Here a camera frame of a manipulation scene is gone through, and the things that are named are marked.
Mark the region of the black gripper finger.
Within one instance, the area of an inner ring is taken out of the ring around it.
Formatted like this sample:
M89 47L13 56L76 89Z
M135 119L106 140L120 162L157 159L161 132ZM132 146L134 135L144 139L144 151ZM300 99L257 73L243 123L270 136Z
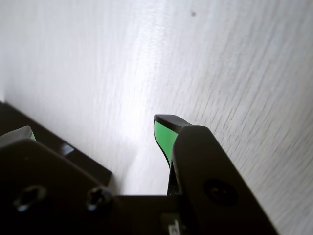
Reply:
M209 128L154 116L154 136L198 235L274 235L276 229Z
M29 126L0 138L3 235L125 235L111 192L32 138Z

